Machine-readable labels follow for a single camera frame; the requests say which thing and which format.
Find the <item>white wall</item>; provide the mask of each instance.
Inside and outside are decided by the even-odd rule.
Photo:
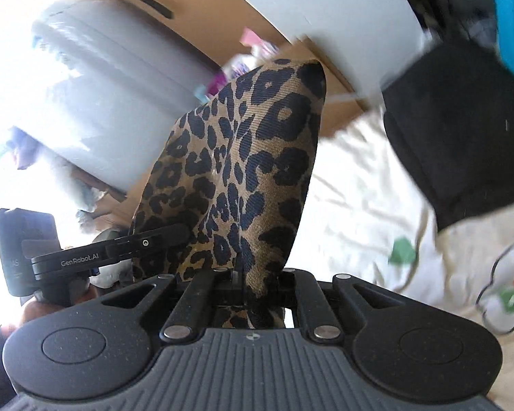
[[[247,0],[283,35],[312,38],[366,94],[418,53],[422,31],[407,0]]]

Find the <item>finger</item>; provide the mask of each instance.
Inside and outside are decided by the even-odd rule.
[[[23,305],[19,326],[22,326],[29,321],[35,320],[36,318],[45,317],[46,315],[60,311],[62,309],[64,308],[56,304],[40,303],[34,298],[30,299]]]
[[[95,286],[93,284],[90,284],[87,292],[84,295],[82,295],[80,298],[78,298],[78,300],[76,300],[74,302],[74,304],[80,304],[85,301],[93,300],[93,298],[97,298],[97,296],[98,296],[97,289],[95,288]]]

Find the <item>black camera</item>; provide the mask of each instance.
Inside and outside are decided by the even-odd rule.
[[[61,250],[53,215],[0,209],[0,259],[9,293],[71,306],[99,268],[188,241],[184,224]]]

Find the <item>metal screw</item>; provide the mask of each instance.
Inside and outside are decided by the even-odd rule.
[[[164,336],[171,340],[181,340],[190,335],[190,328],[188,326],[181,326],[175,324],[164,330]]]
[[[248,340],[251,340],[251,341],[255,341],[255,340],[259,340],[261,338],[261,336],[255,332],[253,332],[252,334],[246,335],[245,338],[247,338]]]
[[[329,326],[327,324],[318,326],[314,329],[314,335],[322,340],[333,340],[341,335],[341,330],[336,326]]]

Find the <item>hand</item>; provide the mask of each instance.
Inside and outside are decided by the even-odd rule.
[[[92,300],[93,298],[97,298],[97,289],[95,289],[95,286],[90,284],[88,291],[78,300],[76,300],[75,304],[80,304],[85,301]],[[62,309],[64,309],[64,307],[57,306],[56,304],[40,303],[36,301],[36,298],[31,298],[25,304],[23,304],[21,309],[21,317],[16,324],[7,324],[1,326],[2,335],[9,337],[13,331],[15,331],[17,328],[20,328],[25,323],[35,320],[36,318],[45,317],[46,315],[50,315],[51,313],[60,311]]]

